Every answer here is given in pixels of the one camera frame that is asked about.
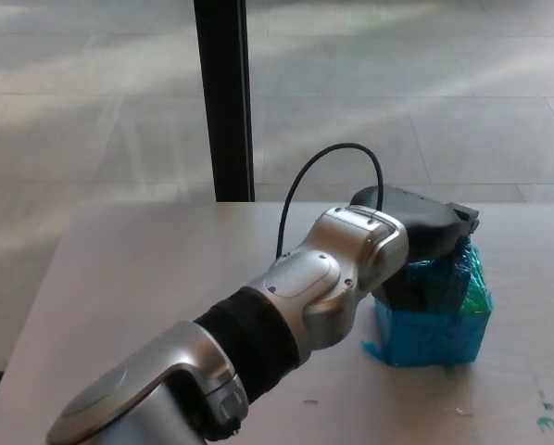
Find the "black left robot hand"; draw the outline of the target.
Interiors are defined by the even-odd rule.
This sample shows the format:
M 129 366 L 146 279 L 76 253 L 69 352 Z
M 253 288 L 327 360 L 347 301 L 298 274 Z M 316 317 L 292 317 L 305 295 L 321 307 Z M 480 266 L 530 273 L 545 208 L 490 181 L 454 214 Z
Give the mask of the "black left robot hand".
M 479 211 L 391 185 L 363 188 L 351 203 L 374 209 L 380 191 L 383 212 L 407 229 L 409 254 L 407 263 L 374 292 L 375 299 L 395 311 L 459 311 L 471 280 L 468 250 Z

